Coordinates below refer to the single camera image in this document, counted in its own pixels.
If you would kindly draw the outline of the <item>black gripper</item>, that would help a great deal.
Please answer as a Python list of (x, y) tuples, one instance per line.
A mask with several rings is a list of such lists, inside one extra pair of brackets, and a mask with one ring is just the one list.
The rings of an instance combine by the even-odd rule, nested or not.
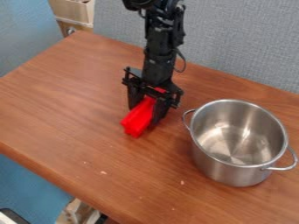
[(156, 125), (166, 117), (170, 108), (178, 108), (183, 90), (172, 81), (174, 72), (184, 69), (175, 67), (176, 56), (183, 58), (182, 52), (174, 48), (166, 55), (154, 54), (144, 49), (143, 69), (128, 66), (122, 83), (127, 87), (128, 108), (132, 109), (146, 96), (156, 100), (154, 104), (151, 124)]

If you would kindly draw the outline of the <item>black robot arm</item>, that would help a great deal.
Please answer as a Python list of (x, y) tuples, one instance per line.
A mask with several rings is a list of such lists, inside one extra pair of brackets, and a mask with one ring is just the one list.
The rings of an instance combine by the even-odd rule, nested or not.
[(130, 11), (144, 19), (144, 64), (139, 70), (127, 67), (123, 84), (127, 86), (128, 107), (134, 109), (150, 96), (155, 99), (151, 124), (158, 124), (170, 108), (178, 108), (183, 90), (174, 84), (176, 56), (184, 60), (179, 46), (186, 36), (183, 0), (123, 0)]

